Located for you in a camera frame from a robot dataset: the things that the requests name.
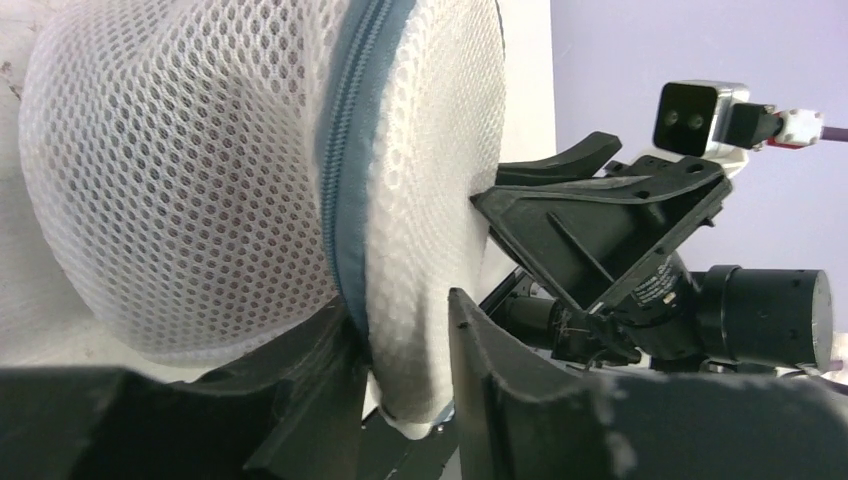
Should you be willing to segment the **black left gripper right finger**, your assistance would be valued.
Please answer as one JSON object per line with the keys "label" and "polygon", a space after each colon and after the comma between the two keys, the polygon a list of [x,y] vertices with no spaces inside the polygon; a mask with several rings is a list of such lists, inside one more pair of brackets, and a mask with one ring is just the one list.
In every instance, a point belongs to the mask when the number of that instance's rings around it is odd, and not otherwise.
{"label": "black left gripper right finger", "polygon": [[847,413],[817,382],[576,372],[449,292],[466,479],[843,479]]}

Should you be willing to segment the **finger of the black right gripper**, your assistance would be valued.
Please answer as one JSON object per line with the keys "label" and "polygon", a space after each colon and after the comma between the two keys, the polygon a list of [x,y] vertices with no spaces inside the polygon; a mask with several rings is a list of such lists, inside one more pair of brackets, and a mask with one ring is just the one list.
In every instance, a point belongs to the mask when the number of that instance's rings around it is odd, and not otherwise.
{"label": "finger of the black right gripper", "polygon": [[635,176],[548,186],[495,186],[471,198],[497,243],[520,264],[562,251],[648,262],[671,255],[732,190],[716,163],[685,157]]}
{"label": "finger of the black right gripper", "polygon": [[592,178],[622,148],[620,139],[604,132],[592,132],[567,150],[551,157],[500,163],[497,186],[543,186]]}

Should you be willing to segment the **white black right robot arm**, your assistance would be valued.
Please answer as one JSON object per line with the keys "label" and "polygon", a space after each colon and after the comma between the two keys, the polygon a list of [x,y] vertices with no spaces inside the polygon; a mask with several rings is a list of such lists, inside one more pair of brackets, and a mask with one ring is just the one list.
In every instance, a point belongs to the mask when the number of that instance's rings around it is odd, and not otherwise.
{"label": "white black right robot arm", "polygon": [[679,247],[730,194],[716,160],[653,151],[615,160],[595,132],[552,157],[500,166],[471,197],[497,245],[548,294],[512,296],[501,326],[585,368],[821,374],[833,307],[821,270],[690,270]]}

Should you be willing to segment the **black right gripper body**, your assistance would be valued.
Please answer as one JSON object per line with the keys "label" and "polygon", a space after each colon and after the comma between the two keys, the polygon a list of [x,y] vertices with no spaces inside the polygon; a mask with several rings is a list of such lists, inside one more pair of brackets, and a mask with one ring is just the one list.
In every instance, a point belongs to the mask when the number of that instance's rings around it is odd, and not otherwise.
{"label": "black right gripper body", "polygon": [[678,255],[643,263],[562,251],[520,265],[482,307],[523,344],[582,366],[702,361],[697,290]]}

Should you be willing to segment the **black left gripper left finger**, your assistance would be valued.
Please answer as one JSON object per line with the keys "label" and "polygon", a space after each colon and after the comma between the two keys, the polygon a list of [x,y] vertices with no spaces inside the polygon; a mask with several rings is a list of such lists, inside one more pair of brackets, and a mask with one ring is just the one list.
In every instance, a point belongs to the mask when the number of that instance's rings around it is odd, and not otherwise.
{"label": "black left gripper left finger", "polygon": [[352,479],[366,368],[340,300],[194,382],[1,372],[5,479]]}

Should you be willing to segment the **white mesh laundry bag blue zipper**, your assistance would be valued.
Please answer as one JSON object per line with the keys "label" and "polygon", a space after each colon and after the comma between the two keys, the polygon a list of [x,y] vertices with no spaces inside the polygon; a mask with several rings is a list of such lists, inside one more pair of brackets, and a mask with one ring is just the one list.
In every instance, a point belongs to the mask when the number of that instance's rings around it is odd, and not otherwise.
{"label": "white mesh laundry bag blue zipper", "polygon": [[478,284],[505,87],[494,1],[76,1],[31,56],[23,176],[126,345],[230,360],[340,296],[421,439],[452,406],[448,293]]}

